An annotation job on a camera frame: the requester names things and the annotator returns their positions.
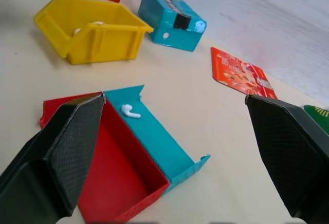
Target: white wall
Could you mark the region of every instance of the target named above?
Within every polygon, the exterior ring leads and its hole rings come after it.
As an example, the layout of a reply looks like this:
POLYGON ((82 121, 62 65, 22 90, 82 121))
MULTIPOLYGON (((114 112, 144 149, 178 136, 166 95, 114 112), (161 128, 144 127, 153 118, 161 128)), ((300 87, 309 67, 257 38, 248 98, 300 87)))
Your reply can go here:
POLYGON ((221 47, 329 105, 329 0, 185 1, 221 47))

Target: teal box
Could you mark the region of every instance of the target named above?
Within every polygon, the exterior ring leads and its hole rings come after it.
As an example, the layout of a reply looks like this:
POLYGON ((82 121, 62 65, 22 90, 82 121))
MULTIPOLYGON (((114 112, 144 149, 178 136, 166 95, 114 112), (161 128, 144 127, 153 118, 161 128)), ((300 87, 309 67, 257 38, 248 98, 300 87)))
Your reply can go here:
POLYGON ((154 43, 194 51, 207 22, 183 0, 141 0, 138 16, 154 28, 154 43))
POLYGON ((210 155, 201 157, 197 163, 189 157, 140 101, 140 92, 143 87, 141 85, 110 90, 106 91, 105 95, 169 180, 170 186, 165 192, 167 193, 198 172, 210 155), (140 119, 124 116, 121 112, 123 104, 132 105, 132 112, 141 114, 140 119))

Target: blue cardboard box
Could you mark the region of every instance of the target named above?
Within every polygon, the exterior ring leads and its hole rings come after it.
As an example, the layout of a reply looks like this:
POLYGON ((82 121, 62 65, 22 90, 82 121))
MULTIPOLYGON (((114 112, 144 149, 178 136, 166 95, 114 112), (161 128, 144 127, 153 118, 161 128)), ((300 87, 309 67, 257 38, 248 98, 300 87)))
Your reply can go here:
POLYGON ((207 22, 183 0, 141 0, 139 17, 154 28, 154 43, 194 51, 207 22))

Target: white table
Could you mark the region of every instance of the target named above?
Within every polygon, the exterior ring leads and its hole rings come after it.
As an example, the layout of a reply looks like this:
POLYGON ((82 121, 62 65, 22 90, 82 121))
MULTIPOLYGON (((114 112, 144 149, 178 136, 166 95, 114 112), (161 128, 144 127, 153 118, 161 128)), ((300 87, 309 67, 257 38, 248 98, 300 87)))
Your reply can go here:
MULTIPOLYGON (((40 128, 42 102, 145 84, 142 100, 194 159, 210 160, 195 176, 132 221, 285 223, 292 220, 256 144, 244 95, 212 78, 203 38, 190 53, 145 37, 134 61, 72 66, 58 57, 32 18, 49 0, 0 0, 0 172, 40 128)), ((122 0, 133 11, 139 1, 122 0)), ((277 96, 317 102, 268 76, 277 96)), ((84 223, 78 210, 60 223, 84 223)))

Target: earbud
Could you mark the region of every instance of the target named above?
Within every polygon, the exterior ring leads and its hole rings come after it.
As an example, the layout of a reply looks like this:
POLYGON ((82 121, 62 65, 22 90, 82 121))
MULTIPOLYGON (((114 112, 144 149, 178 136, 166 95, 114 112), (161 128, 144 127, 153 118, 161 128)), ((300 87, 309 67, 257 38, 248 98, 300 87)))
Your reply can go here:
POLYGON ((140 118, 140 114, 131 113, 130 111, 132 109, 133 109, 132 105, 129 105, 129 104, 123 104, 121 106, 121 112, 124 115, 126 115, 127 117, 130 117, 130 118, 139 119, 140 118))

